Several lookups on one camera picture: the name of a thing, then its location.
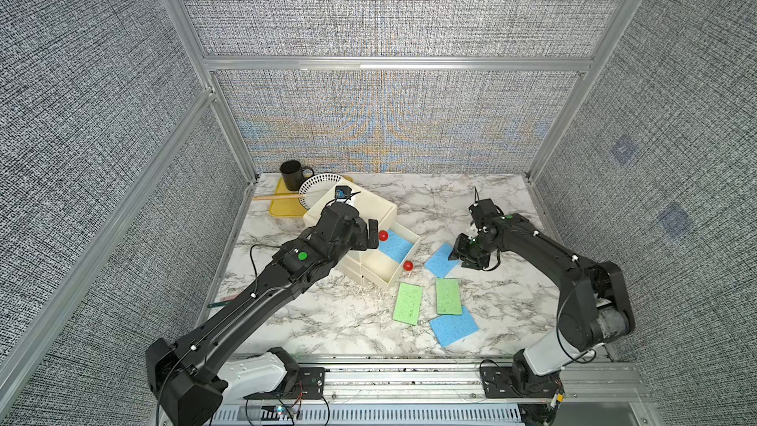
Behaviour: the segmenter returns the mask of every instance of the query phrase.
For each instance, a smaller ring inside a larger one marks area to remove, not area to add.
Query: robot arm
[[[353,206],[327,205],[318,224],[284,243],[233,302],[174,343],[160,338],[150,345],[145,353],[150,390],[173,424],[207,421],[229,386],[217,376],[229,356],[279,308],[326,277],[349,250],[378,247],[378,226],[370,219],[366,227]],[[258,361],[257,370],[243,379],[247,393],[291,390],[298,366],[283,349],[271,349]]]
[[[634,330],[634,315],[620,268],[578,256],[541,234],[520,214],[504,214],[490,199],[469,208],[478,229],[460,234],[450,260],[486,270],[490,254],[515,252],[542,271],[560,290],[556,328],[513,357],[509,383],[518,396],[554,391],[559,372],[593,346]]]

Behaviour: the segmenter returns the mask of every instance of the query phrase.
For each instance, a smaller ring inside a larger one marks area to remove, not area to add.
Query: marble tabletop
[[[481,198],[490,197],[505,213],[521,213],[542,228],[521,175],[351,175],[356,184],[397,204],[397,222],[422,236],[413,257],[415,268],[401,275],[401,281],[423,287],[418,325],[392,320],[398,284],[388,292],[371,283],[361,287],[332,270],[271,316],[238,353],[281,346],[293,355],[511,355],[554,326],[559,291],[539,270],[510,252],[502,254],[502,264],[494,271],[458,266],[447,276],[459,279],[460,299],[480,327],[477,333],[442,348],[429,325],[438,316],[436,278],[423,262],[468,229],[474,186]],[[278,180],[278,174],[263,175],[256,194],[271,194]],[[279,245],[305,228],[300,218],[271,216],[269,206],[270,201],[251,203],[216,301],[239,293],[254,279],[251,244]],[[259,270],[275,251],[253,249]]]

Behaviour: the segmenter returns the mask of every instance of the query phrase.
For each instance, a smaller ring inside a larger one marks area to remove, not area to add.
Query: wire
[[[490,269],[481,269],[481,271],[494,271],[497,269],[497,267],[500,266],[500,263],[502,263],[502,260],[500,260],[500,249],[497,249],[497,265],[491,267]]]
[[[282,398],[279,395],[277,395],[277,394],[275,394],[273,392],[271,392],[271,394],[276,397],[276,399],[282,404],[282,406],[284,406],[284,409],[286,409],[286,412],[289,415],[289,419],[291,420],[291,423],[292,424],[296,424],[295,423],[295,416],[291,413],[291,410],[289,410],[289,407],[286,405],[286,403],[284,403],[284,400],[282,400]]]
[[[255,272],[255,289],[252,291],[253,293],[257,293],[257,266],[255,266],[255,261],[252,260],[252,249],[255,247],[270,247],[272,249],[280,249],[282,246],[280,245],[266,245],[265,243],[253,243],[250,246],[250,262],[252,262],[252,270]]]
[[[582,353],[578,357],[573,358],[573,355],[570,355],[568,353],[568,351],[565,350],[565,347],[563,346],[563,341],[560,340],[560,317],[563,315],[563,308],[565,308],[565,305],[568,304],[568,299],[570,299],[570,297],[573,296],[573,293],[575,293],[575,289],[576,289],[576,285],[573,285],[573,289],[570,290],[570,293],[568,293],[568,296],[566,296],[565,299],[563,300],[563,305],[560,306],[560,308],[557,310],[557,320],[556,320],[556,326],[555,326],[555,332],[557,333],[557,344],[560,345],[560,349],[563,350],[563,353],[565,355],[567,355],[569,359],[571,359],[570,362],[568,362],[566,364],[563,364],[563,367],[565,367],[567,365],[570,365],[573,362],[577,362],[577,363],[580,363],[580,364],[588,364],[588,363],[592,362],[597,357],[597,352],[594,351],[594,356],[591,358],[591,360],[589,360],[588,362],[580,362],[579,359],[581,357],[583,357],[584,355],[588,354],[589,350],[591,350],[591,349],[588,349],[588,350],[584,351],[584,353]]]
[[[491,363],[493,363],[493,364],[497,365],[497,368],[502,368],[502,367],[500,367],[500,364],[496,363],[496,362],[495,362],[494,360],[492,360],[492,359],[484,359],[484,360],[481,360],[481,361],[480,361],[480,362],[478,363],[478,371],[480,371],[480,370],[481,370],[481,366],[482,366],[482,365],[484,364],[484,362],[491,362]],[[484,373],[483,373],[483,372],[481,373],[481,376],[483,376],[483,377],[484,377],[484,380],[486,380],[486,381],[487,381],[487,382],[489,382],[489,383],[496,383],[496,382],[495,382],[494,380],[489,380],[489,379],[488,379],[488,378],[486,377],[486,375],[484,375]]]
[[[326,403],[326,411],[328,412],[326,416],[326,423],[323,426],[328,426],[328,422],[331,421],[331,408],[328,407],[328,402],[326,401],[326,398],[323,397],[323,395],[321,395],[321,400]]]
[[[351,200],[351,199],[352,199],[352,196],[354,196],[355,194],[360,194],[360,193],[362,193],[362,192],[363,192],[363,191],[357,191],[356,193],[350,194],[350,195],[349,195],[349,196],[347,196],[346,198],[341,198],[341,197],[340,197],[340,198],[338,198],[338,199],[344,199],[345,201],[349,201],[349,200]],[[337,198],[334,198],[334,199],[330,200],[329,202],[327,202],[327,203],[326,203],[326,205],[328,206],[329,204],[331,204],[331,203],[335,202],[335,201],[336,201],[336,199],[337,199]]]
[[[252,420],[250,419],[250,410],[248,409],[249,406],[250,406],[250,397],[248,396],[247,400],[244,402],[244,417],[247,418],[247,422],[250,423],[250,426],[255,426],[254,424],[252,424]],[[263,417],[263,411],[260,410],[261,423],[263,422],[262,417]]]
[[[168,383],[168,380],[171,379],[171,374],[173,374],[173,371],[176,370],[176,367],[179,366],[180,363],[184,360],[184,357],[186,357],[192,350],[187,350],[184,355],[182,355],[182,358],[176,361],[176,363],[171,367],[171,369],[168,371],[168,374],[166,375],[166,379],[163,380],[163,384],[160,385],[160,393],[157,394],[157,406],[155,407],[155,426],[157,426],[160,423],[160,399],[163,398],[163,390],[166,389],[166,383]]]

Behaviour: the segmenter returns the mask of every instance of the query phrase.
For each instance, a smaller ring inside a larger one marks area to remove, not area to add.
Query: blue square mark
[[[636,154],[638,147],[628,135],[622,135],[610,149],[610,154],[620,166],[628,166]]]
[[[675,240],[682,239],[694,228],[694,221],[684,211],[681,204],[676,202],[668,204],[668,207],[657,214],[657,222]]]

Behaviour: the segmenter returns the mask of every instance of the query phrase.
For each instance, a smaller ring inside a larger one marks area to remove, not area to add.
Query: textured wall panel
[[[588,56],[619,0],[184,0],[208,54]]]
[[[208,109],[3,424],[144,424],[145,349],[194,327],[246,184]]]
[[[255,163],[317,171],[524,172],[572,72],[223,71]]]
[[[0,361],[200,88],[160,0],[0,0]]]
[[[537,186],[625,271],[669,426],[754,424],[757,0],[645,0]]]

